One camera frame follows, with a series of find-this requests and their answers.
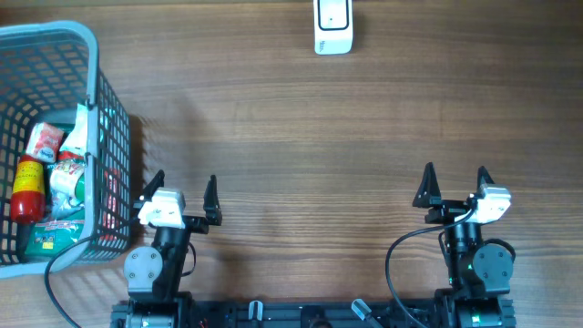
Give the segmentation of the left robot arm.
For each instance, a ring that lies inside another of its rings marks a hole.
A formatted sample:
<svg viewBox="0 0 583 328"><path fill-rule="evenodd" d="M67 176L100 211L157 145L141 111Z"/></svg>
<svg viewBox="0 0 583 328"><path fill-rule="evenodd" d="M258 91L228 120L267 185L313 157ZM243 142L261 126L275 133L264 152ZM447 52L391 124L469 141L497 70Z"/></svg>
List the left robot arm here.
<svg viewBox="0 0 583 328"><path fill-rule="evenodd" d="M149 246L137 247L124 262L128 303L111 313L112 327L207 327L191 292L179 289L180 281L193 273L184 270L188 254L196 250L193 233L207 234L222 224L217 177L212 175L203 196L202 216L184 213L181 190L164 186L160 170L133 204L138 222L155 230Z"/></svg>

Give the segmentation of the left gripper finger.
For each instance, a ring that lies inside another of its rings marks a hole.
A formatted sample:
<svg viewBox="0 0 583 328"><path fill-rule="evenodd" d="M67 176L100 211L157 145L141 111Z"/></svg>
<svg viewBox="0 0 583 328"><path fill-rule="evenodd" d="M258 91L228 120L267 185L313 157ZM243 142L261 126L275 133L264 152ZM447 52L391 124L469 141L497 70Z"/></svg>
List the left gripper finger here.
<svg viewBox="0 0 583 328"><path fill-rule="evenodd" d="M203 209L205 211L206 222L209 225L220 226L222 224L222 211L218 196L217 177L210 176L204 193Z"/></svg>
<svg viewBox="0 0 583 328"><path fill-rule="evenodd" d="M165 172L160 169L133 201L132 209L140 210L147 201L151 201L154 193L164 186L164 179Z"/></svg>

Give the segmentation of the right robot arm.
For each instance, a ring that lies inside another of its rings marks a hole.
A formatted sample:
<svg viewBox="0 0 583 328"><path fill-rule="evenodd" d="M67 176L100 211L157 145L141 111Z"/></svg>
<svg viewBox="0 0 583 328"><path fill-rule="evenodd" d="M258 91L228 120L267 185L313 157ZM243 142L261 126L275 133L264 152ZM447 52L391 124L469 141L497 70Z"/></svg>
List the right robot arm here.
<svg viewBox="0 0 583 328"><path fill-rule="evenodd" d="M507 187L494 183L486 168L477 172L476 192L466 200L441 196L434 164L425 165L413 200L427 209L424 220L442 230L440 248L449 287L435 291L424 319L430 327L515 327L513 302L507 299L516 251L506 241L485 240L482 227L502 218L511 205Z"/></svg>

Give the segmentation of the red white snack packet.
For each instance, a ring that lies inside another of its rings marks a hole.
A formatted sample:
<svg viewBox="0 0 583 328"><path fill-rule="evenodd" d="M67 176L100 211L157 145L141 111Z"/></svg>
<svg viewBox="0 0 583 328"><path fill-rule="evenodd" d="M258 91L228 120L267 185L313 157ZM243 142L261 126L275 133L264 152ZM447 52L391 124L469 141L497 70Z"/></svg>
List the red white snack packet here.
<svg viewBox="0 0 583 328"><path fill-rule="evenodd" d="M26 145L26 155L45 163L54 163L64 131L48 123L34 125Z"/></svg>

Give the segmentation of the green 3M gloves package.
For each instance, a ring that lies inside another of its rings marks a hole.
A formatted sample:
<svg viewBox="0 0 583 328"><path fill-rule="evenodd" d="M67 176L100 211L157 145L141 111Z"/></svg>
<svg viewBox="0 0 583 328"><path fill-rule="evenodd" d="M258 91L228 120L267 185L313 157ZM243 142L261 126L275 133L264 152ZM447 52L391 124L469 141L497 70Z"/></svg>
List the green 3M gloves package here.
<svg viewBox="0 0 583 328"><path fill-rule="evenodd" d="M83 203L71 206L65 201L59 207L53 207L45 219L33 226L25 256L31 260L55 256L80 239L84 225Z"/></svg>

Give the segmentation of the red sauce bottle green cap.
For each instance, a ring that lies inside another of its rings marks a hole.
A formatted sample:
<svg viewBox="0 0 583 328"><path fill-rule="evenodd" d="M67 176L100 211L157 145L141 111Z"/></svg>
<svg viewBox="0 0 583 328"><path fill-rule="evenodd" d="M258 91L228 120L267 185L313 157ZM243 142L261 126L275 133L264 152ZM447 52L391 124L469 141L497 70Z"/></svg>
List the red sauce bottle green cap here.
<svg viewBox="0 0 583 328"><path fill-rule="evenodd" d="M45 217L45 210L44 166L29 155L22 155L10 200L10 219L18 224L34 224Z"/></svg>

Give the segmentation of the green lid jar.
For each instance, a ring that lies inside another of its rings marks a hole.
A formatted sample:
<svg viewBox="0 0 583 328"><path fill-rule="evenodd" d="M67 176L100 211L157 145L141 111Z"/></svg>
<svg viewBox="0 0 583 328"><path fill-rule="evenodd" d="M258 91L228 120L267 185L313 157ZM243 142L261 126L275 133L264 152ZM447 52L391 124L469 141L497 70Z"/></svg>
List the green lid jar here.
<svg viewBox="0 0 583 328"><path fill-rule="evenodd" d="M85 168L83 163L78 163L72 159L57 162L50 174L50 188L84 202Z"/></svg>

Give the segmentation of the mint green white pouch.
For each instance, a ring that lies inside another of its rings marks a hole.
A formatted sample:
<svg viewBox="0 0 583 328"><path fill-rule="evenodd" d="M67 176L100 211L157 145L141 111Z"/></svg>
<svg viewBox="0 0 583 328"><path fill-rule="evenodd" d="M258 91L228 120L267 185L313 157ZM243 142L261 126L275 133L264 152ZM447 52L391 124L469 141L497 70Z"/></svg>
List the mint green white pouch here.
<svg viewBox="0 0 583 328"><path fill-rule="evenodd" d="M82 159L87 153L88 109L81 104L77 105L77 116L73 130L63 141L58 158Z"/></svg>

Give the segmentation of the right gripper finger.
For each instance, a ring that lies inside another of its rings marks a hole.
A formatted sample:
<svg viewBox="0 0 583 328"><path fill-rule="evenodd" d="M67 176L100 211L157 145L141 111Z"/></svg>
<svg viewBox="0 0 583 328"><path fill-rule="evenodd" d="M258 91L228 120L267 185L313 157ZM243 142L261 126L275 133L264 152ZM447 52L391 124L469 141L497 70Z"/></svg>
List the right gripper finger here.
<svg viewBox="0 0 583 328"><path fill-rule="evenodd" d="M494 184L492 177L490 176L488 170L485 166L481 166L477 170L477 183L476 188L479 190L483 185Z"/></svg>
<svg viewBox="0 0 583 328"><path fill-rule="evenodd" d="M428 162L424 167L424 175L418 191L414 196L412 206L415 208L429 209L441 204L442 197L435 173L435 166L433 162Z"/></svg>

